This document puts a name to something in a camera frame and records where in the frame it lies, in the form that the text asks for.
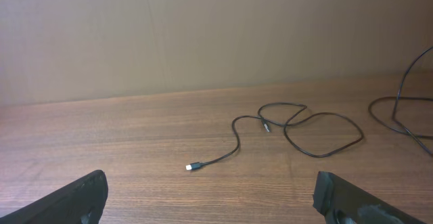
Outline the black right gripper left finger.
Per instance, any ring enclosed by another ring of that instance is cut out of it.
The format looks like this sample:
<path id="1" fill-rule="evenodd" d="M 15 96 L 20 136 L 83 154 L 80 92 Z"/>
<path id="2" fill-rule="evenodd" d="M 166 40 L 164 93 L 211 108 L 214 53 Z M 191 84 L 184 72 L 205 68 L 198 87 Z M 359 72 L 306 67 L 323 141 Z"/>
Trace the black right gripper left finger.
<path id="1" fill-rule="evenodd" d="M 1 224 L 98 224 L 107 199 L 106 175 L 96 170 L 1 217 Z"/>

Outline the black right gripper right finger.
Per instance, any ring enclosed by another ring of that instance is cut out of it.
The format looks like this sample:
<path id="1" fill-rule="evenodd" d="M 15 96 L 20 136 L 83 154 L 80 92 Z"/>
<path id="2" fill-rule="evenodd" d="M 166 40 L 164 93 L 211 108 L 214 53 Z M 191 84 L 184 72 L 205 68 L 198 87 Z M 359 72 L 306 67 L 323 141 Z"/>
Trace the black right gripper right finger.
<path id="1" fill-rule="evenodd" d="M 327 224 L 424 224 L 343 178 L 318 172 L 313 207 Z"/>

